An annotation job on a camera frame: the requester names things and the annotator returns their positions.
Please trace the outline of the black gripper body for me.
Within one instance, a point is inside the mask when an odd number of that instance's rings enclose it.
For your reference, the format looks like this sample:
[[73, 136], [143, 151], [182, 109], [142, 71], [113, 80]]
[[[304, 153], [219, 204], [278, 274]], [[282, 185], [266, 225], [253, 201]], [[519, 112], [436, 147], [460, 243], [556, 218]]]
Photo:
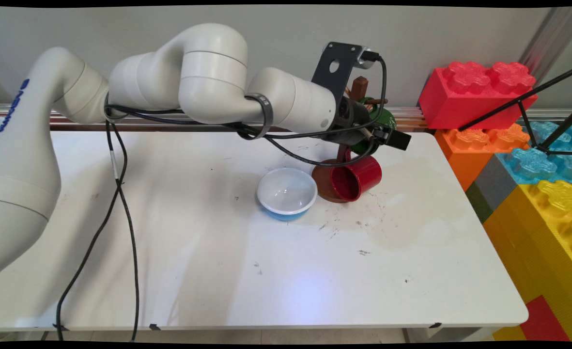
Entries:
[[[368, 126], [366, 130], [374, 133], [374, 129], [382, 128], [380, 124], [384, 124], [388, 128], [388, 110], [380, 109], [378, 105], [374, 105], [372, 110], [368, 110], [365, 105], [354, 101], [350, 98], [342, 97], [339, 110], [332, 122], [332, 130], [341, 130], [366, 124], [375, 119], [380, 114], [376, 125]], [[332, 133], [332, 142], [339, 145], [355, 146], [362, 143], [368, 146], [370, 140], [366, 137], [361, 129], [346, 132]]]

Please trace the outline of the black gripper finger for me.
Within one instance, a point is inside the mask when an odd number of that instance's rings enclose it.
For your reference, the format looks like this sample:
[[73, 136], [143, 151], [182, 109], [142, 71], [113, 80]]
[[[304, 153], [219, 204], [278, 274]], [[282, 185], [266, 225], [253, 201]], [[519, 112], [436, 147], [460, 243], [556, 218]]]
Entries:
[[411, 141], [411, 135], [394, 128], [378, 128], [374, 129], [374, 141], [379, 145], [406, 151]]

